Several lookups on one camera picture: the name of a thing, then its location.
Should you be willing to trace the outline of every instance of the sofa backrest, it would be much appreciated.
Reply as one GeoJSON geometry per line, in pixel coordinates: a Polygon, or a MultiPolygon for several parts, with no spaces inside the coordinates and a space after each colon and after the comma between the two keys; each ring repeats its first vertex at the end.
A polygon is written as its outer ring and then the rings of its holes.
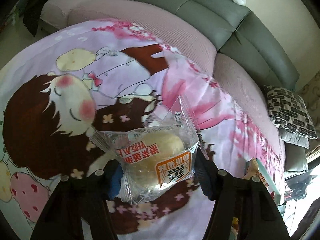
{"type": "Polygon", "coordinates": [[[135,0],[163,8],[205,35],[260,86],[294,90],[299,73],[259,18],[231,0],[135,0]]]}

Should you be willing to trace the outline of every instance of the sofa cushion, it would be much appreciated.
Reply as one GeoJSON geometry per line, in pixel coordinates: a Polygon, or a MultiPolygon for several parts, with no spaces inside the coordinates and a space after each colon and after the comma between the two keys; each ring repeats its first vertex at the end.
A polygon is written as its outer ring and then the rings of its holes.
{"type": "Polygon", "coordinates": [[[71,10],[68,25],[107,17],[137,23],[212,75],[217,53],[213,44],[190,24],[159,7],[128,0],[91,0],[71,10]]]}
{"type": "Polygon", "coordinates": [[[237,33],[244,36],[257,49],[283,87],[289,89],[295,87],[299,78],[298,71],[276,38],[252,11],[240,24],[237,33]]]}
{"type": "Polygon", "coordinates": [[[265,97],[247,72],[233,59],[217,54],[213,76],[260,128],[284,165],[284,142],[270,122],[265,97]]]}
{"type": "Polygon", "coordinates": [[[73,8],[90,0],[49,0],[41,12],[41,20],[58,30],[68,27],[68,16],[73,8]]]}
{"type": "Polygon", "coordinates": [[[303,147],[285,143],[285,171],[288,175],[301,174],[308,171],[306,152],[303,147]]]}
{"type": "Polygon", "coordinates": [[[238,62],[261,90],[264,85],[281,85],[263,56],[241,33],[233,33],[220,52],[238,62]]]}
{"type": "Polygon", "coordinates": [[[164,8],[204,34],[263,85],[294,90],[299,73],[269,30],[232,0],[137,0],[164,8]]]}
{"type": "Polygon", "coordinates": [[[308,138],[302,137],[298,134],[287,132],[285,129],[279,129],[280,139],[284,142],[291,143],[309,149],[308,138]]]}

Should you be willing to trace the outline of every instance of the wall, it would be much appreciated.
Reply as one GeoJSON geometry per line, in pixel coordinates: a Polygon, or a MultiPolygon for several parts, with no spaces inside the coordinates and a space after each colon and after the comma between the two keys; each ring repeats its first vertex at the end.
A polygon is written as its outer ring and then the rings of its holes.
{"type": "Polygon", "coordinates": [[[320,70],[320,29],[300,0],[247,0],[300,73],[297,90],[320,70]]]}

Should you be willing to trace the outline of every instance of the bag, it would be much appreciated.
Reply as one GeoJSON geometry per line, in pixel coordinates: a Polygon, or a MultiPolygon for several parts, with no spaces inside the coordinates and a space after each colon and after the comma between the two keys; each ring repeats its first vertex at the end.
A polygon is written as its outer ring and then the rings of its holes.
{"type": "Polygon", "coordinates": [[[120,162],[124,176],[118,197],[123,202],[155,200],[194,174],[199,137],[182,96],[160,123],[129,132],[96,131],[90,137],[120,162]]]}

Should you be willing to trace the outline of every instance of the orange label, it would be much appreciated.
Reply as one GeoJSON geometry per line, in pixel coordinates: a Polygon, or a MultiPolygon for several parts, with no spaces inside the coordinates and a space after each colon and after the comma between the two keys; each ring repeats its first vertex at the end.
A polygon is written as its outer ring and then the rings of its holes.
{"type": "Polygon", "coordinates": [[[160,162],[156,165],[159,184],[178,182],[191,171],[191,152],[160,162]]]}

